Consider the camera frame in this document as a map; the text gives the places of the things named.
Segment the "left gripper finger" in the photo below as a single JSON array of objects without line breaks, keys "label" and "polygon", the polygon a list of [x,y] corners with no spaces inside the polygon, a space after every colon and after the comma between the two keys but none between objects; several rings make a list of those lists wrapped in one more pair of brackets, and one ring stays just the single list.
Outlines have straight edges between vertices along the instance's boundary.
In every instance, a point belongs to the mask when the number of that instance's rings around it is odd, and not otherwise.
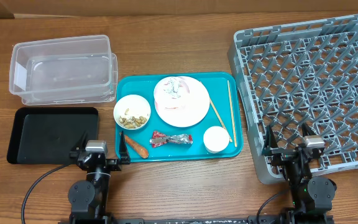
[{"label": "left gripper finger", "polygon": [[88,142],[88,133],[84,132],[79,140],[74,144],[73,151],[82,151],[85,149]]},{"label": "left gripper finger", "polygon": [[131,158],[127,150],[124,131],[120,132],[119,155],[121,162],[130,162]]}]

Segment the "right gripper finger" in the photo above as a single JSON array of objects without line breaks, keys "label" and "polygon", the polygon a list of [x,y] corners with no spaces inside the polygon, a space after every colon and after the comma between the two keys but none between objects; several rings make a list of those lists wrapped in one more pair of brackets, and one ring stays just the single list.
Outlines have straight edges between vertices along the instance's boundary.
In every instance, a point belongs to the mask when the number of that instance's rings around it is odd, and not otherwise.
[{"label": "right gripper finger", "polygon": [[316,133],[310,128],[310,126],[307,123],[303,123],[301,125],[302,129],[302,135],[305,136],[314,136]]},{"label": "right gripper finger", "polygon": [[271,125],[268,125],[266,127],[266,133],[265,133],[264,150],[272,150],[277,148],[278,145],[273,133],[273,129]]}]

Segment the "red foil snack wrapper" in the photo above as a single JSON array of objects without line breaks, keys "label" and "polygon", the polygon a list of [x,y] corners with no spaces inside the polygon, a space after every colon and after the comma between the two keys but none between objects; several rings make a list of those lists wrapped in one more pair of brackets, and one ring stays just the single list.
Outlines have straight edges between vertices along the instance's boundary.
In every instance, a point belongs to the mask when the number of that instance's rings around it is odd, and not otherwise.
[{"label": "red foil snack wrapper", "polygon": [[176,134],[176,135],[166,135],[159,131],[154,131],[152,134],[149,143],[153,148],[163,146],[164,144],[193,144],[193,138],[190,134]]}]

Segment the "white cup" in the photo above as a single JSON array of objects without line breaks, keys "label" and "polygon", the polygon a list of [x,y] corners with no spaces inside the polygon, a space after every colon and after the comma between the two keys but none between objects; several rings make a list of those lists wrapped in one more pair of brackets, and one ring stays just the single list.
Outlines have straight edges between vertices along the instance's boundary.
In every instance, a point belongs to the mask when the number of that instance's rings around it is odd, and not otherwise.
[{"label": "white cup", "polygon": [[210,153],[219,153],[227,148],[230,142],[228,132],[220,126],[212,126],[203,134],[203,144]]}]

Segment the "small pink bowl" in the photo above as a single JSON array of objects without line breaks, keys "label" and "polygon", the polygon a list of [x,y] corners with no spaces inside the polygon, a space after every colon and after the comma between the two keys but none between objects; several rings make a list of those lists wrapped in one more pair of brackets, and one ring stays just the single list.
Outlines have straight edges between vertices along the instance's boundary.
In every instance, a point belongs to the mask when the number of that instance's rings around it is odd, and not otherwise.
[{"label": "small pink bowl", "polygon": [[166,77],[154,88],[154,99],[161,109],[176,110],[185,107],[190,88],[182,77]]}]

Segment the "large pink plate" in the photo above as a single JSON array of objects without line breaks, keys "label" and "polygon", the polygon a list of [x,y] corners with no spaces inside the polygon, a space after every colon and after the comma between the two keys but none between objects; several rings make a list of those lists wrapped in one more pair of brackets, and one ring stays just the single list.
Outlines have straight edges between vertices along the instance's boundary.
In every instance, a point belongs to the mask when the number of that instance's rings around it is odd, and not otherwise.
[{"label": "large pink plate", "polygon": [[189,76],[182,77],[190,88],[190,96],[185,107],[176,110],[161,109],[157,106],[155,99],[154,105],[157,114],[167,124],[186,128],[199,123],[209,110],[209,93],[206,87],[197,79]]}]

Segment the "white tissue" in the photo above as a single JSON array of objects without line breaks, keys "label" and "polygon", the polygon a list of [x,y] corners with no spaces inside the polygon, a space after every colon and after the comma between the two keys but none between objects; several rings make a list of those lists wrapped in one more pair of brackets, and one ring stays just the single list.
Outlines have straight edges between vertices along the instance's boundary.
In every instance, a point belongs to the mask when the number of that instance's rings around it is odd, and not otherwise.
[{"label": "white tissue", "polygon": [[165,93],[169,94],[172,98],[179,98],[179,88],[180,81],[176,78],[169,78],[167,82],[163,85],[163,90]]}]

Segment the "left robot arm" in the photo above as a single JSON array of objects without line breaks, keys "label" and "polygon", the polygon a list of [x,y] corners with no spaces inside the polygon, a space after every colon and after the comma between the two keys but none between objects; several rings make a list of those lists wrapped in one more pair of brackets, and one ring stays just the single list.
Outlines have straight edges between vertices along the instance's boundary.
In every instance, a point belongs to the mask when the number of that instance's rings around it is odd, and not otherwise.
[{"label": "left robot arm", "polygon": [[111,172],[122,170],[131,162],[126,140],[121,136],[118,159],[107,158],[107,143],[89,140],[84,133],[70,150],[70,159],[86,172],[86,179],[75,182],[68,191],[71,203],[70,223],[117,223],[106,211]]}]

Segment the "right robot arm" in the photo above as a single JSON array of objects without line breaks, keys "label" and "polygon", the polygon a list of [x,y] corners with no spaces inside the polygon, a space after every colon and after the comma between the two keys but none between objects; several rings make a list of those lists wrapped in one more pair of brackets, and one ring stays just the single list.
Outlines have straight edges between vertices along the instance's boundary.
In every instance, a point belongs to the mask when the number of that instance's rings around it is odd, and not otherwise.
[{"label": "right robot arm", "polygon": [[271,126],[266,127],[266,139],[262,154],[272,158],[271,165],[282,168],[288,189],[267,199],[256,214],[256,222],[262,219],[262,209],[273,199],[289,192],[293,206],[284,208],[270,223],[333,223],[326,215],[332,209],[337,185],[331,179],[314,177],[309,163],[319,159],[325,150],[325,142],[306,123],[301,125],[302,143],[294,149],[280,149]]}]

